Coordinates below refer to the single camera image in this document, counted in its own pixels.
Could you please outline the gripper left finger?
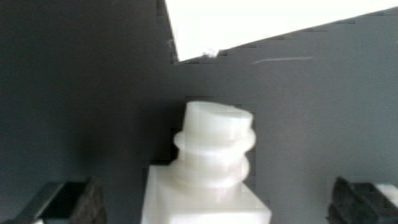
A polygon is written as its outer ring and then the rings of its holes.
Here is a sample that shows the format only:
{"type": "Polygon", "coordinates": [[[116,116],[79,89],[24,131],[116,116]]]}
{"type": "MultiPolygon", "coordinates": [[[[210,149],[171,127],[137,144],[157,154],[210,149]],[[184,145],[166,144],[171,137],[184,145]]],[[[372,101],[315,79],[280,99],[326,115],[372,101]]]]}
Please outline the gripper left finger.
{"type": "Polygon", "coordinates": [[[50,182],[11,224],[107,224],[104,188],[98,179],[50,182]]]}

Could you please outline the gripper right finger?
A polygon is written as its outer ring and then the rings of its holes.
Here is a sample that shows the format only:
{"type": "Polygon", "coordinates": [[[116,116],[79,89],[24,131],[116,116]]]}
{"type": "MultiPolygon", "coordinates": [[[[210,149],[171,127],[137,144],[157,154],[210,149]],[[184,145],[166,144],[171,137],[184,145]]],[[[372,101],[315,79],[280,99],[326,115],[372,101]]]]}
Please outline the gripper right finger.
{"type": "Polygon", "coordinates": [[[329,224],[398,224],[398,187],[356,183],[344,177],[333,187],[329,224]]]}

